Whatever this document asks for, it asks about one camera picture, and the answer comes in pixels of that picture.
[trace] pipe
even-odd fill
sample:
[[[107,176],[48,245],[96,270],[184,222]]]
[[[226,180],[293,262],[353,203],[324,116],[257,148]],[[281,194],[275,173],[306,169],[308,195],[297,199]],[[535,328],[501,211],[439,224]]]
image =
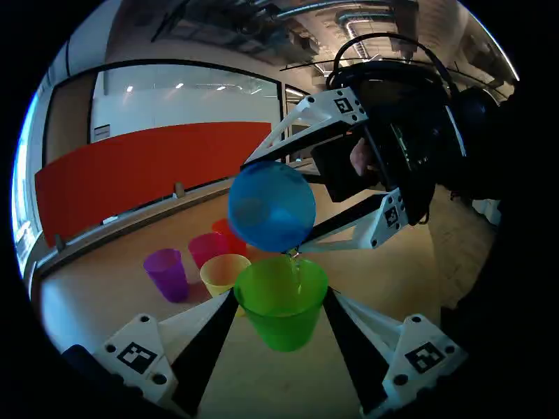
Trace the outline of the pipe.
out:
[[[345,32],[347,38],[353,39],[357,36],[351,27],[356,23],[364,22],[394,22],[394,15],[390,12],[345,12],[336,16],[336,23]],[[370,59],[369,54],[362,42],[354,44],[357,55],[366,61]]]
[[[387,0],[330,0],[330,1],[319,1],[317,3],[305,4],[304,6],[294,7],[287,10],[283,10],[274,16],[276,20],[285,20],[295,17],[297,15],[302,15],[303,13],[314,12],[316,10],[322,10],[326,8],[338,7],[343,5],[348,6],[390,6],[390,1]]]

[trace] red cup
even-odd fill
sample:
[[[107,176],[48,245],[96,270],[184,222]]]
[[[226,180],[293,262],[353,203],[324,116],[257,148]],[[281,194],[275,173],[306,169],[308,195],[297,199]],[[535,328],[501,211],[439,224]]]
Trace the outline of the red cup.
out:
[[[230,253],[227,237],[221,233],[208,233],[195,237],[188,243],[188,250],[201,269],[211,258]]]
[[[246,256],[247,244],[238,238],[233,231],[229,228],[227,219],[221,219],[212,224],[212,230],[216,233],[221,233],[227,239],[229,245],[229,253]]]

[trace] ceiling light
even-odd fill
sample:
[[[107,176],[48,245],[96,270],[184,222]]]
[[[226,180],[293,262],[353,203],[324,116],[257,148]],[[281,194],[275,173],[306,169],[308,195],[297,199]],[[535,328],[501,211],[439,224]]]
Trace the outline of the ceiling light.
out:
[[[302,94],[302,93],[300,93],[300,92],[298,92],[298,91],[296,91],[296,90],[290,89],[290,88],[288,88],[288,87],[285,88],[285,91],[287,91],[288,93],[295,94],[295,95],[297,95],[297,96],[299,96],[299,97],[301,97],[301,98],[305,96],[304,94]]]

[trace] red wall panel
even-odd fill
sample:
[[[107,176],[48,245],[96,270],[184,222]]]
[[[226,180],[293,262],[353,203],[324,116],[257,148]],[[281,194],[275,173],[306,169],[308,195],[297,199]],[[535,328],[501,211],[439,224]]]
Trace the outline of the red wall panel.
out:
[[[109,216],[185,188],[234,176],[269,134],[265,122],[153,128],[81,147],[37,172],[37,205],[50,246]]]

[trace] black cable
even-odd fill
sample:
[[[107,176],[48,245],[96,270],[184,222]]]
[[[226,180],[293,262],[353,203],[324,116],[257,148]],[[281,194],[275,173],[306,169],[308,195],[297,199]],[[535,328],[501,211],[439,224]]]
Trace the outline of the black cable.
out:
[[[400,35],[400,34],[390,34],[388,32],[379,32],[377,34],[365,34],[365,35],[360,35],[360,36],[356,36],[355,38],[347,41],[338,51],[337,54],[334,58],[334,69],[333,72],[328,76],[328,79],[326,80],[326,86],[331,89],[331,84],[332,84],[332,79],[335,77],[335,74],[339,72],[340,70],[340,60],[342,58],[342,55],[344,54],[344,52],[347,51],[347,49],[349,47],[351,47],[353,44],[357,43],[357,42],[361,42],[364,41],[366,39],[372,39],[372,38],[381,38],[381,37],[387,37],[387,38],[394,38],[394,39],[400,39],[402,41],[406,41],[409,42],[419,48],[421,48],[426,54],[427,57],[429,57],[429,59],[431,60],[431,62],[435,65],[435,68],[437,69],[437,71],[439,72],[441,78],[447,82],[447,84],[449,85],[450,88],[450,93],[452,97],[458,97],[458,94],[460,93],[458,88],[456,87],[456,85],[454,84],[454,82],[452,81],[452,78],[450,76],[450,73],[448,72],[447,68],[443,65],[443,63],[437,58],[437,56],[433,53],[433,51],[429,50],[426,46],[420,44],[419,42],[417,42],[414,39],[408,38],[406,36]]]
[[[340,61],[351,61],[352,59],[359,59],[359,58],[342,58]],[[418,59],[383,57],[382,61],[406,61],[408,63],[421,64],[423,66],[435,66],[433,63],[430,63],[430,62],[427,62],[427,61],[419,61]],[[331,63],[331,62],[334,62],[334,60],[333,59],[325,59],[323,61],[315,61],[315,62],[312,62],[312,63],[299,64],[297,66],[282,68],[279,71],[295,70],[296,68],[308,67],[308,66],[313,66],[315,64],[325,64],[325,63]],[[509,98],[506,94],[497,90],[497,88],[492,87],[490,84],[485,83],[483,80],[480,80],[479,78],[475,78],[473,75],[463,73],[462,71],[453,70],[452,68],[447,68],[447,70],[450,73],[456,73],[456,74],[463,75],[464,77],[467,77],[471,80],[474,80],[475,82],[478,82],[479,84],[482,84],[483,86],[485,86],[486,89],[493,90],[495,93],[498,93],[499,95],[501,95],[501,97],[503,97],[504,99]]]

